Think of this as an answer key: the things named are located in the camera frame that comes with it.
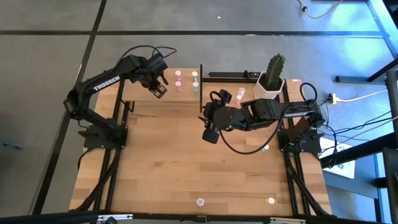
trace gray floor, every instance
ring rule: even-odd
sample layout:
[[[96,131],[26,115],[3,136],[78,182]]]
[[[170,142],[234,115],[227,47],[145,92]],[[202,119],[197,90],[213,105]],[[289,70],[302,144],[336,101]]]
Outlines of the gray floor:
[[[304,2],[312,14],[321,14],[334,4]],[[2,0],[0,29],[91,30],[99,5],[99,0]],[[253,0],[250,4],[238,0],[118,0],[108,1],[99,29],[375,31],[377,25],[365,3],[344,2],[334,13],[312,20],[302,15],[296,0]],[[21,151],[0,150],[1,217],[25,215],[30,209],[63,114],[62,101],[75,81],[87,41],[88,36],[0,36],[0,136],[24,145]],[[320,100],[328,93],[344,99],[383,89],[379,85],[337,84],[333,77],[369,76],[393,59],[380,38],[97,36],[85,78],[112,67],[127,48],[139,44],[175,47],[177,54],[167,59],[170,67],[197,67],[202,63],[205,73],[265,70],[269,59],[282,53],[286,57],[284,78],[314,84]],[[150,50],[140,49],[134,54],[148,56]],[[389,111],[389,103],[387,93],[381,93],[329,109],[330,126],[339,129],[362,124]],[[83,142],[77,130],[72,121],[44,207],[46,213],[68,209]],[[373,139],[391,131],[388,124],[361,138]],[[328,188],[328,192],[335,215],[375,220],[371,212],[373,201],[369,198],[333,188]]]

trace cactus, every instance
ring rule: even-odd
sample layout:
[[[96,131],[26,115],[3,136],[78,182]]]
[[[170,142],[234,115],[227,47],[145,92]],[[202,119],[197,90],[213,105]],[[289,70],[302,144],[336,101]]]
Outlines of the cactus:
[[[271,58],[268,64],[267,72],[263,75],[259,83],[267,91],[276,91],[280,88],[279,77],[285,65],[285,57],[277,54]]]

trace wooden table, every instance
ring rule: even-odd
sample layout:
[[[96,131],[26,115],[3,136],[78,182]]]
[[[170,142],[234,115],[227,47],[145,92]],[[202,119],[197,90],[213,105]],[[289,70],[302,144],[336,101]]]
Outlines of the wooden table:
[[[175,71],[183,74],[183,91],[175,89]],[[291,216],[289,188],[284,159],[275,137],[270,149],[242,156],[228,149],[221,138],[218,144],[201,139],[204,130],[200,94],[193,92],[193,71],[198,68],[170,68],[165,76],[168,92],[158,100],[139,83],[126,81],[123,100],[135,101],[129,113],[129,134],[123,149],[111,210],[125,213],[264,215]],[[291,101],[302,101],[301,81],[287,80]],[[226,89],[236,96],[245,87],[242,101],[254,99],[252,83],[203,83],[203,104],[210,91]],[[111,117],[118,86],[100,92],[95,111]],[[239,106],[231,102],[230,106]],[[265,142],[275,129],[226,133],[237,150],[251,151]],[[87,154],[80,166],[70,208],[76,208],[98,181],[103,149]],[[311,154],[301,154],[305,182],[324,210],[331,212],[320,163]],[[296,186],[298,209],[303,213],[300,191]],[[273,197],[269,205],[265,199]],[[198,198],[205,205],[197,206]]]

